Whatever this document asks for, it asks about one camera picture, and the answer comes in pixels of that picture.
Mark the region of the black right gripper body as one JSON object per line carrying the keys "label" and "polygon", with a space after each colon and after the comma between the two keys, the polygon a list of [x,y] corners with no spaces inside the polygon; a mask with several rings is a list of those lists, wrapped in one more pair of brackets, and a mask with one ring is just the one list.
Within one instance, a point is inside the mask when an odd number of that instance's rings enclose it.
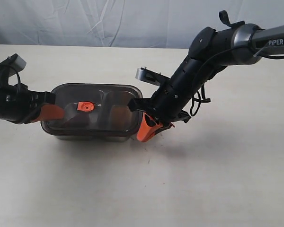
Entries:
{"label": "black right gripper body", "polygon": [[187,123],[191,116],[184,111],[189,99],[177,92],[170,83],[164,81],[150,98],[132,98],[128,107],[130,111],[139,111],[147,114],[156,122],[167,124],[184,121]]}

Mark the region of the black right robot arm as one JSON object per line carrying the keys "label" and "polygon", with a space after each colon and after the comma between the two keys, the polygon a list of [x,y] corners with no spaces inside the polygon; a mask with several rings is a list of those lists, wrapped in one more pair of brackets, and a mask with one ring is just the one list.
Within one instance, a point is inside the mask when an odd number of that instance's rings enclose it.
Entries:
{"label": "black right robot arm", "polygon": [[173,127],[188,122],[202,103],[210,102],[204,85],[232,65],[252,65],[262,58],[284,59],[284,26],[263,29],[238,22],[216,31],[206,27],[193,40],[187,56],[171,77],[139,68],[136,78],[156,85],[150,98],[135,98],[128,103],[131,111],[142,112],[137,139],[147,142]]}

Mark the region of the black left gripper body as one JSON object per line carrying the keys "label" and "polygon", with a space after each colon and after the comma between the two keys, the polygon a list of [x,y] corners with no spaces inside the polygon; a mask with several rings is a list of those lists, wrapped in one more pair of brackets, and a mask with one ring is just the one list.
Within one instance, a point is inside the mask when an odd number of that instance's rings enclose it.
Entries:
{"label": "black left gripper body", "polygon": [[23,84],[19,91],[16,85],[0,85],[0,119],[14,124],[40,121],[45,108],[55,100],[54,93],[28,90]]}

